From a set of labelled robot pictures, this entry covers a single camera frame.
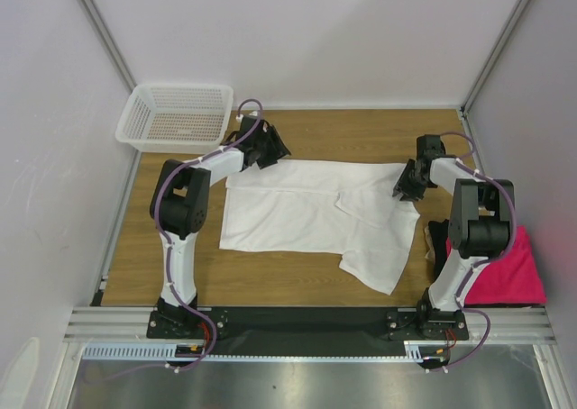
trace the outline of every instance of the white laundry basket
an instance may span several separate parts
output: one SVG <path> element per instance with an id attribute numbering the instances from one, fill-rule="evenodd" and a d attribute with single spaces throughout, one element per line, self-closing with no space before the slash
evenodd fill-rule
<path id="1" fill-rule="evenodd" d="M 233 90 L 215 85 L 138 85 L 116 139 L 142 152 L 204 154 L 222 141 Z"/>

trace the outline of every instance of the red fabric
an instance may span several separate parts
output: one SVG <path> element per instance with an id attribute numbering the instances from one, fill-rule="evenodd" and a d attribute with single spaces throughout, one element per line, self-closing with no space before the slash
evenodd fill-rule
<path id="1" fill-rule="evenodd" d="M 446 247 L 448 257 L 451 252 L 449 240 Z M 481 272 L 467 294 L 465 304 L 545 304 L 546 301 L 529 235 L 525 227 L 518 226 L 513 250 Z"/>

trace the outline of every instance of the table surface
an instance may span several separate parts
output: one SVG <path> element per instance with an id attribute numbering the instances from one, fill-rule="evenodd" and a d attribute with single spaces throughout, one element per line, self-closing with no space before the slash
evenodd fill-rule
<path id="1" fill-rule="evenodd" d="M 270 111 L 265 117 L 277 127 L 293 159 L 406 163 L 415 157 L 417 136 L 463 131 L 455 110 Z M 229 131 L 237 125 L 231 118 Z M 444 143 L 454 155 L 469 150 L 459 137 L 444 137 Z M 142 154 L 103 305 L 151 305 L 158 299 L 162 247 L 149 205 L 160 168 L 170 158 L 191 156 Z M 451 211 L 448 193 L 427 190 L 425 200 L 416 204 L 421 218 L 405 271 L 393 293 L 384 295 L 339 269 L 337 254 L 219 250 L 224 196 L 221 181 L 210 190 L 208 217 L 197 239 L 195 280 L 201 305 L 414 305 L 432 282 L 423 229 Z"/>

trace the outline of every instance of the white wall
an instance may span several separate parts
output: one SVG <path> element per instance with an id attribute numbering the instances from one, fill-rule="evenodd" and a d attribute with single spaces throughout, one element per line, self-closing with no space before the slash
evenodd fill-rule
<path id="1" fill-rule="evenodd" d="M 535 0 L 471 113 L 489 174 L 515 183 L 547 311 L 577 383 L 577 3 Z"/>
<path id="2" fill-rule="evenodd" d="M 96 0 L 137 82 L 268 107 L 460 105 L 517 0 Z"/>
<path id="3" fill-rule="evenodd" d="M 39 337 L 36 408 L 99 273 L 132 156 L 114 141 L 128 92 L 76 0 L 0 0 L 0 34 L 0 376 Z"/>

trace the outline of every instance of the gray floor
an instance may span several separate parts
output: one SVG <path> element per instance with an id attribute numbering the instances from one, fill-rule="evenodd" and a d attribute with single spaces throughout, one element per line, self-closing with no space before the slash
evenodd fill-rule
<path id="1" fill-rule="evenodd" d="M 179 375 L 148 368 L 87 383 L 138 365 L 82 361 L 69 408 L 551 407 L 530 346 L 483 348 L 449 374 L 425 374 L 414 364 L 205 361 Z"/>

